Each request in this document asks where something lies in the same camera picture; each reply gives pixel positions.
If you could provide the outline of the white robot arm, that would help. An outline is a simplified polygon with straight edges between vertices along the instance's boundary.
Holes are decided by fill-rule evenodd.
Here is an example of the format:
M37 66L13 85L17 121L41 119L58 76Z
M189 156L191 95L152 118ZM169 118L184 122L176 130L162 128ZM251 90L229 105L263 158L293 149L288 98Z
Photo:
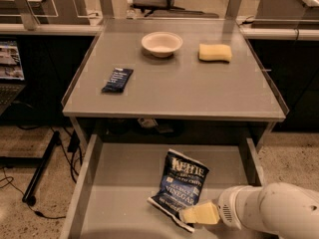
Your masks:
M282 239L319 239L319 192L285 182L225 189L217 203L201 202L178 214L185 224L215 225L275 234Z

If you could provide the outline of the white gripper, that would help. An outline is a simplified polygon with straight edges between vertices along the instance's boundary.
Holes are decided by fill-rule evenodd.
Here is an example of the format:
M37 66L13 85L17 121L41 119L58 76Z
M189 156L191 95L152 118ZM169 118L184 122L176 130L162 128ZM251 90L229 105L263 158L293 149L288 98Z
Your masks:
M219 195L218 210L211 201L206 201L182 209L179 218L184 223L214 225L221 217L228 227L261 231L263 224L258 203L260 191L260 187L250 185L233 186Z

